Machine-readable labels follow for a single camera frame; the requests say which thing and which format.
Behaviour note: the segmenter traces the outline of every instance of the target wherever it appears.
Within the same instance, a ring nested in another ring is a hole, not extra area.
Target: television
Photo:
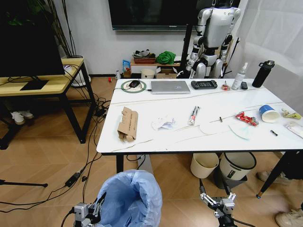
[[[213,0],[108,0],[113,30],[185,31]],[[238,7],[240,0],[232,6]]]

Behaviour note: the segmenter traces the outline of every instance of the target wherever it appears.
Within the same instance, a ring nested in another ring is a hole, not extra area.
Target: laptop
[[[189,94],[185,81],[151,81],[152,94]]]

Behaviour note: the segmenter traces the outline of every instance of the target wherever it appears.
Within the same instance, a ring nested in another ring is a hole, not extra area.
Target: shoe
[[[280,227],[303,227],[302,209],[276,215],[276,222]]]
[[[15,112],[12,112],[10,114],[12,115],[16,124],[21,125],[21,124],[25,123],[24,117],[19,112],[15,111]]]
[[[32,119],[34,117],[29,110],[19,111],[19,113],[24,116],[25,119]]]
[[[271,171],[263,171],[263,172],[257,172],[257,177],[262,180],[266,181],[267,178],[269,177]],[[285,177],[285,174],[282,172],[274,181],[274,183],[279,183],[284,186],[288,186],[290,184],[291,180]]]

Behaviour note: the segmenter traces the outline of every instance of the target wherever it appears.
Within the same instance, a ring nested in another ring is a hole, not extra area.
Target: computer monitor
[[[62,75],[62,61],[48,23],[6,26],[2,33],[0,77],[32,77],[21,90],[41,89],[48,81],[37,76]]]

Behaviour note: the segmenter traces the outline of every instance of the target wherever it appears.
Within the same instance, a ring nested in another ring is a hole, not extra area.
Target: black water bottle
[[[271,69],[275,66],[275,62],[268,60],[268,61],[265,61],[264,63],[260,63],[259,66],[261,68],[259,69],[259,72],[258,72],[256,78],[254,79],[254,82],[252,82],[252,85],[254,87],[262,86],[266,77],[269,75]]]

